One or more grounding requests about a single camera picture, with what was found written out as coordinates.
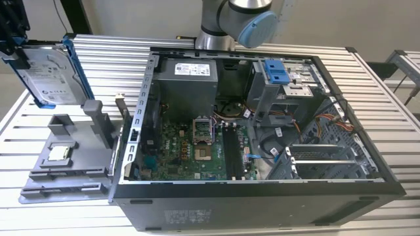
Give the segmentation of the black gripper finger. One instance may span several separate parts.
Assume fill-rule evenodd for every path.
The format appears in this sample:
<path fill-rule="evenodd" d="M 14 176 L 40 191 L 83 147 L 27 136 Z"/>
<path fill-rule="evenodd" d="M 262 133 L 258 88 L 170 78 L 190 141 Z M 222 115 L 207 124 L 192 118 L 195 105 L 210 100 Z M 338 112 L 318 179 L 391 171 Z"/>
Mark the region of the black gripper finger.
<path fill-rule="evenodd" d="M 11 59 L 14 55 L 14 30 L 11 27 L 0 28 L 0 57 Z"/>
<path fill-rule="evenodd" d="M 6 63 L 18 69 L 30 69 L 28 57 L 23 50 L 24 44 L 28 42 L 26 31 L 14 28 L 7 30 L 7 56 Z"/>

